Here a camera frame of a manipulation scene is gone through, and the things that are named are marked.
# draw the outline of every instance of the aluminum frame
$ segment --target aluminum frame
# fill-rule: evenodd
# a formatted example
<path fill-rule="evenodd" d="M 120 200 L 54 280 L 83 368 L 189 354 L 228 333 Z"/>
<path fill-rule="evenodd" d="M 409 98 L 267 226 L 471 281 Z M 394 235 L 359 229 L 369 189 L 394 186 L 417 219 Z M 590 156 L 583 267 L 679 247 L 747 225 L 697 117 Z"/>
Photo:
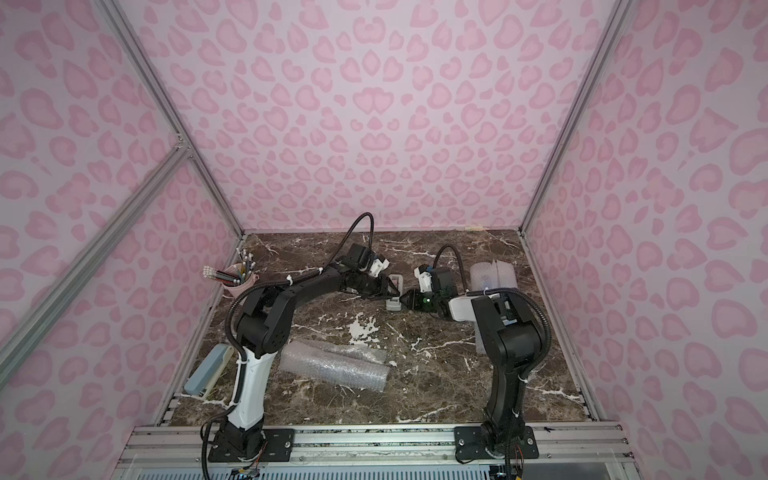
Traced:
<path fill-rule="evenodd" d="M 190 150 L 183 141 L 173 147 L 160 166 L 133 192 L 112 215 L 107 225 L 72 260 L 67 272 L 59 277 L 48 295 L 22 318 L 20 327 L 0 349 L 0 390 L 37 348 L 56 320 L 77 298 L 104 260 L 109 257 L 112 250 L 189 157 Z"/>
<path fill-rule="evenodd" d="M 123 8 L 120 6 L 119 1 L 94 1 L 99 10 L 101 10 L 104 20 L 109 24 L 116 39 L 126 52 L 128 59 L 133 64 L 134 69 L 142 82 L 147 87 L 149 95 L 159 107 L 165 121 L 174 130 L 177 138 L 191 147 L 192 160 L 195 169 L 203 180 L 203 184 L 208 189 L 210 195 L 214 198 L 214 202 L 219 207 L 219 210 L 227 219 L 230 228 L 234 230 L 238 237 L 242 236 L 243 227 L 240 225 L 240 221 L 237 219 L 232 206 L 219 188 L 219 184 L 216 183 L 214 176 L 211 174 L 210 170 L 208 170 L 208 166 L 203 160 L 203 155 L 194 143 L 194 139 L 189 131 L 187 131 L 187 128 L 184 126 L 184 122 L 181 120 L 181 115 L 176 109 L 173 101 L 170 99 L 170 95 L 164 87 L 160 75 L 157 73 L 144 51 L 144 47 L 141 45 L 139 37 L 136 35 L 136 31 L 134 31 L 133 26 L 125 16 L 125 12 L 123 12 Z"/>
<path fill-rule="evenodd" d="M 453 429 L 478 423 L 383 425 L 288 425 L 296 430 L 289 463 L 278 465 L 455 465 Z M 634 462 L 625 432 L 616 422 L 532 422 L 538 459 L 526 463 Z M 200 464 L 198 427 L 137 427 L 117 470 L 189 468 Z M 497 465 L 503 460 L 478 460 Z M 244 462 L 210 464 L 236 467 Z"/>
<path fill-rule="evenodd" d="M 528 205 L 528 209 L 523 215 L 523 220 L 520 225 L 520 231 L 526 232 L 531 226 L 531 223 L 536 218 L 536 213 L 544 202 L 545 195 L 552 182 L 555 171 L 557 171 L 565 153 L 568 151 L 568 145 L 571 143 L 571 139 L 576 132 L 576 128 L 579 122 L 584 117 L 584 112 L 587 110 L 589 100 L 594 90 L 600 83 L 600 79 L 605 72 L 608 61 L 611 60 L 616 45 L 621 40 L 621 34 L 624 32 L 630 18 L 633 18 L 636 11 L 635 5 L 637 0 L 616 0 L 613 10 L 608 16 L 608 22 L 605 25 L 598 47 L 595 49 L 589 66 L 587 67 L 584 80 L 579 85 L 579 89 L 576 92 L 574 101 L 571 104 L 571 109 L 568 111 L 568 116 L 565 118 L 563 127 L 558 133 L 558 137 L 555 140 L 555 147 L 549 154 L 544 173 L 541 175 L 536 188 L 534 189 L 533 198 L 531 204 Z"/>

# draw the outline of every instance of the metal extrusion bar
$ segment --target metal extrusion bar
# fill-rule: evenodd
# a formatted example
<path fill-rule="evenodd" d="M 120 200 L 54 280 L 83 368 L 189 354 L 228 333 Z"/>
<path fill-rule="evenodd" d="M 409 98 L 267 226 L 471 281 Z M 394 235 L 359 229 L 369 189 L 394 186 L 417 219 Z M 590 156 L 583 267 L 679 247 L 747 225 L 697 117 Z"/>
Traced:
<path fill-rule="evenodd" d="M 72 260 L 67 272 L 51 287 L 45 299 L 33 306 L 22 319 L 20 327 L 0 349 L 0 389 L 45 338 L 59 316 L 77 298 L 102 262 L 109 257 L 189 155 L 190 151 L 183 142 L 177 144 L 160 166 L 112 215 L 101 232 Z"/>
<path fill-rule="evenodd" d="M 237 246 L 242 247 L 244 240 L 245 236 L 240 239 L 240 241 L 237 243 Z M 236 255 L 237 250 L 233 249 L 229 258 L 227 258 L 227 265 L 234 263 Z M 174 375 L 171 378 L 165 393 L 163 394 L 163 399 L 160 402 L 160 405 L 164 406 L 164 408 L 158 409 L 158 411 L 155 413 L 155 417 L 152 421 L 154 425 L 160 426 L 167 424 L 170 421 L 170 418 L 173 416 L 173 409 L 175 409 L 176 405 L 178 405 L 178 400 L 176 398 L 180 398 L 181 388 L 192 372 L 192 366 L 197 359 L 197 352 L 200 351 L 200 345 L 203 343 L 203 338 L 208 332 L 210 322 L 214 318 L 216 307 L 219 303 L 219 300 L 221 299 L 221 293 L 223 290 L 224 287 L 218 284 L 211 294 L 205 310 L 203 310 L 206 312 L 205 316 L 200 319 L 200 322 L 197 324 L 197 327 L 195 328 L 190 341 L 187 343 L 187 346 L 184 347 L 184 351 L 181 354 L 182 361 L 177 366 L 176 371 L 174 372 Z"/>
<path fill-rule="evenodd" d="M 571 372 L 571 377 L 574 383 L 581 390 L 581 397 L 587 404 L 587 410 L 593 419 L 602 420 L 606 418 L 605 411 L 600 403 L 594 397 L 592 388 L 590 387 L 587 373 L 584 371 L 584 366 L 579 361 L 576 353 L 576 348 L 573 344 L 573 339 L 568 334 L 568 330 L 565 328 L 564 319 L 560 314 L 557 304 L 554 301 L 547 284 L 544 282 L 544 277 L 541 274 L 541 267 L 538 265 L 536 257 L 531 252 L 531 247 L 528 245 L 525 235 L 520 236 L 520 243 L 523 246 L 525 256 L 528 258 L 528 264 L 533 272 L 533 277 L 536 280 L 539 292 L 541 292 L 541 298 L 544 300 L 544 306 L 549 312 L 552 326 L 554 327 L 554 333 L 560 342 L 560 347 L 563 351 L 563 357 L 565 363 L 568 365 L 568 371 Z"/>
<path fill-rule="evenodd" d="M 165 120 L 171 128 L 174 129 L 179 140 L 186 141 L 192 147 L 192 160 L 195 169 L 200 175 L 200 178 L 202 178 L 203 183 L 211 196 L 214 198 L 214 202 L 227 219 L 228 224 L 239 237 L 243 234 L 243 228 L 237 220 L 237 216 L 232 210 L 232 206 L 223 195 L 219 185 L 214 180 L 214 176 L 211 174 L 210 170 L 208 170 L 202 154 L 197 149 L 197 145 L 195 145 L 191 135 L 185 128 L 184 123 L 181 120 L 181 115 L 174 106 L 173 101 L 170 99 L 170 95 L 165 89 L 160 75 L 157 74 L 157 71 L 147 57 L 144 48 L 141 46 L 141 42 L 131 26 L 131 23 L 125 16 L 125 12 L 123 12 L 119 1 L 95 0 L 95 3 L 101 10 L 101 14 L 109 24 L 123 50 L 126 51 L 128 58 L 131 60 L 136 72 L 147 87 L 149 95 L 155 100 L 155 103 L 157 103 L 160 108 Z"/>
<path fill-rule="evenodd" d="M 453 429 L 477 425 L 292 425 L 287 427 L 296 430 L 290 463 L 275 465 L 454 465 Z M 615 422 L 528 425 L 535 431 L 541 456 L 526 462 L 634 461 L 624 431 Z M 200 463 L 201 445 L 198 427 L 136 428 L 117 469 L 194 467 Z M 503 460 L 479 462 L 489 465 Z M 234 467 L 245 463 L 210 467 L 225 465 Z"/>
<path fill-rule="evenodd" d="M 523 232 L 528 231 L 531 222 L 536 217 L 536 212 L 538 212 L 539 207 L 544 202 L 545 194 L 549 184 L 552 182 L 554 173 L 557 171 L 565 152 L 568 150 L 568 145 L 571 143 L 579 121 L 587 109 L 589 99 L 595 88 L 597 88 L 616 45 L 621 40 L 621 34 L 632 17 L 636 3 L 637 0 L 616 0 L 616 3 L 614 3 L 614 8 L 608 16 L 608 21 L 598 42 L 598 47 L 595 49 L 584 75 L 584 80 L 579 85 L 573 104 L 571 104 L 571 110 L 565 118 L 563 127 L 554 143 L 554 148 L 547 159 L 544 173 L 541 175 L 538 185 L 536 185 L 531 204 L 523 216 L 520 226 L 520 230 Z"/>

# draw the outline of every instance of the pink wallpaper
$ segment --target pink wallpaper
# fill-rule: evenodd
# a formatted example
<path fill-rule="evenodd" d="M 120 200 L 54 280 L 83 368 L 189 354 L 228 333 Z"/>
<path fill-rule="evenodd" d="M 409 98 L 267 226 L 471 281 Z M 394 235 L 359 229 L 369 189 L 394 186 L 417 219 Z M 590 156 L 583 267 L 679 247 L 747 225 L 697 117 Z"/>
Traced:
<path fill-rule="evenodd" d="M 0 6 L 0 345 L 169 151 L 88 0 Z"/>
<path fill-rule="evenodd" d="M 184 165 L 0 394 L 0 477 L 108 478 L 149 422 L 234 237 Z"/>
<path fill-rule="evenodd" d="M 258 230 L 519 225 L 612 5 L 122 2 Z"/>
<path fill-rule="evenodd" d="M 768 476 L 766 17 L 643 0 L 530 235 L 648 480 Z"/>

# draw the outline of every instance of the brown marble surface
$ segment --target brown marble surface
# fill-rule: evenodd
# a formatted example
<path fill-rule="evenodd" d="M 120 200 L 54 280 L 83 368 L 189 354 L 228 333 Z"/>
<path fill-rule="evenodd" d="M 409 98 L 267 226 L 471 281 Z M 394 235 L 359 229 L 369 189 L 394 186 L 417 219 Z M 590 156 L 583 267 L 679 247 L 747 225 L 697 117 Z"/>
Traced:
<path fill-rule="evenodd" d="M 261 279 L 276 280 L 322 265 L 341 237 L 340 233 L 250 235 L 246 248 L 257 259 Z M 356 233 L 352 240 L 362 243 L 361 237 L 364 235 Z M 417 286 L 413 269 L 422 263 L 431 264 L 444 243 L 459 247 L 467 270 L 473 263 L 483 261 L 512 263 L 519 288 L 541 304 L 541 295 L 514 231 L 383 232 L 376 233 L 374 250 L 391 262 L 387 273 L 404 276 L 407 290 Z M 457 272 L 455 279 L 460 286 L 458 268 L 449 252 L 443 254 L 441 264 Z M 227 298 L 219 303 L 198 362 L 214 345 L 226 342 L 221 323 L 230 303 Z M 387 312 L 384 300 L 364 301 L 347 293 L 334 293 L 300 307 L 290 335 L 347 344 L 352 339 L 349 326 L 355 321 L 371 331 L 369 346 L 388 353 L 391 368 L 384 393 L 281 372 L 278 355 L 264 400 L 267 425 L 482 420 L 492 371 L 488 358 L 475 353 L 471 323 L 440 320 L 405 309 Z M 233 358 L 209 400 L 182 398 L 171 425 L 199 425 L 219 412 L 222 401 L 229 400 L 234 379 Z M 557 339 L 548 358 L 531 374 L 525 418 L 531 422 L 586 419 Z"/>

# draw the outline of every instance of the pencil cup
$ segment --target pencil cup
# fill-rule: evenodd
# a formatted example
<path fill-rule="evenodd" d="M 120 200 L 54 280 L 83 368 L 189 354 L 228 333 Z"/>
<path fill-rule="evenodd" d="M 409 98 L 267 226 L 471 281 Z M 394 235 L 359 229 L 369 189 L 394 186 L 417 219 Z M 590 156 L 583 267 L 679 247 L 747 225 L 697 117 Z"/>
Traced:
<path fill-rule="evenodd" d="M 235 275 L 237 275 L 237 272 L 239 272 L 239 271 L 240 271 L 240 264 L 239 263 L 235 263 L 234 265 L 229 266 L 229 267 L 227 267 L 225 269 L 225 272 L 227 272 L 227 273 L 234 273 Z M 225 285 L 224 288 L 229 290 L 230 295 L 232 296 L 232 298 L 237 298 L 238 295 L 240 295 L 242 292 L 244 292 L 245 289 L 248 288 L 249 286 L 252 286 L 256 282 L 256 280 L 258 280 L 258 279 L 259 279 L 259 275 L 254 273 L 254 272 L 251 272 L 250 275 L 245 279 L 245 282 L 241 283 L 240 285 L 238 285 L 238 286 L 226 286 Z"/>

